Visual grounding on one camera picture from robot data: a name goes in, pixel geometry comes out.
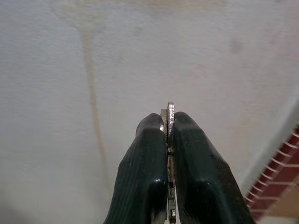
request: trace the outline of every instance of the ceiling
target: ceiling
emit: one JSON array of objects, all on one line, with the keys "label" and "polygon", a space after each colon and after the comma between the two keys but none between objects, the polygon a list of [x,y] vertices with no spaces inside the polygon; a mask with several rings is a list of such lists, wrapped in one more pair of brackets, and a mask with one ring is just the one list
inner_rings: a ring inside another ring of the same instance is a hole
[{"label": "ceiling", "polygon": [[0,2],[0,207],[107,214],[139,121],[169,101],[246,192],[299,118],[299,1]]}]

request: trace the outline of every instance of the metal jaw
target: metal jaw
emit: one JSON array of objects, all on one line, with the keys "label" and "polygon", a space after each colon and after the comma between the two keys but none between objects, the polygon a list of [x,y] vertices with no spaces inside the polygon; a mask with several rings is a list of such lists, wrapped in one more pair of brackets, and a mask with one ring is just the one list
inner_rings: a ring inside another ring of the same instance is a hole
[{"label": "metal jaw", "polygon": [[161,117],[165,126],[165,138],[168,158],[168,220],[170,224],[176,223],[176,192],[174,177],[174,153],[169,145],[169,136],[174,122],[174,103],[168,103],[167,109],[161,110]]}]

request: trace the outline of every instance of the black rubber grip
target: black rubber grip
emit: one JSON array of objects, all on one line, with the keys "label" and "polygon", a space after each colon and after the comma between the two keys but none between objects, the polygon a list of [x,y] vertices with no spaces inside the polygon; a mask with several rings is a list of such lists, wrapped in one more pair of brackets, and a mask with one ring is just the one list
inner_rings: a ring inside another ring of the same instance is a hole
[{"label": "black rubber grip", "polygon": [[121,161],[104,224],[163,224],[167,205],[167,155],[164,126],[150,114]]},{"label": "black rubber grip", "polygon": [[171,144],[182,224],[255,223],[228,164],[183,112],[175,114]]}]

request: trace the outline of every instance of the metal object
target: metal object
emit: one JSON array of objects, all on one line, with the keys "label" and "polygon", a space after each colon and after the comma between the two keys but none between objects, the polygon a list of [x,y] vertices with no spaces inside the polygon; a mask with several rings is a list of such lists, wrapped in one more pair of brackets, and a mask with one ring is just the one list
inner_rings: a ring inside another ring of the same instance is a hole
[{"label": "metal object", "polygon": [[174,122],[174,103],[168,103],[167,109],[161,110],[161,117],[164,122],[167,157],[168,157],[168,220],[170,224],[176,223],[176,192],[174,177],[174,153],[169,144],[169,136]]}]

